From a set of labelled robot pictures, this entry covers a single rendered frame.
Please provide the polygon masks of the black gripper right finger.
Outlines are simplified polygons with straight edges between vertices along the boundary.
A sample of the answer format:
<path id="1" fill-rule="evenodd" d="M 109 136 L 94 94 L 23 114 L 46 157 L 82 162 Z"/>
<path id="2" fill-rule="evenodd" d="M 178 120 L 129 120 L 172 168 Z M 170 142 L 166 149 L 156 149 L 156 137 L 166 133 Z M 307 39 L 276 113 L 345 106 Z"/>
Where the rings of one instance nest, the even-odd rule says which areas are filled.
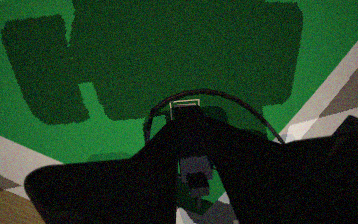
<path id="1" fill-rule="evenodd" d="M 206 119 L 216 171 L 239 224 L 288 224 L 308 172 L 358 163 L 358 132 L 280 144 Z"/>

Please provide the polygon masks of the green circuit board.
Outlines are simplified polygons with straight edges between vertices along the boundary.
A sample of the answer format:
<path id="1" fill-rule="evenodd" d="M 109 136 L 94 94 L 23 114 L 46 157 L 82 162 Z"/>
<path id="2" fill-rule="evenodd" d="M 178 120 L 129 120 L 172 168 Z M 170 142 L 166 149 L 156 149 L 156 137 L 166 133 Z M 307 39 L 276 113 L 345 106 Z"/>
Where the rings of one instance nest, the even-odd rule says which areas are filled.
<path id="1" fill-rule="evenodd" d="M 153 107 L 231 94 L 278 134 L 358 41 L 358 0 L 0 0 L 0 136 L 63 164 L 126 159 Z M 269 140 L 249 109 L 174 107 Z"/>

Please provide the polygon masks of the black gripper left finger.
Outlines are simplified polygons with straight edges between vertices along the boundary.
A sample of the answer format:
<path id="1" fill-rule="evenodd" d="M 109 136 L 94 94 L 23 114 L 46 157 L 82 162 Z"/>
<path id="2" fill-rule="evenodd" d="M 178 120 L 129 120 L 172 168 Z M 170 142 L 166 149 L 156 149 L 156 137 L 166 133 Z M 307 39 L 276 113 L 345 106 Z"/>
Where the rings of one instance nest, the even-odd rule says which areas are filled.
<path id="1" fill-rule="evenodd" d="M 24 190 L 46 224 L 124 212 L 142 212 L 148 224 L 176 224 L 177 180 L 177 128 L 169 120 L 131 158 L 39 167 Z"/>

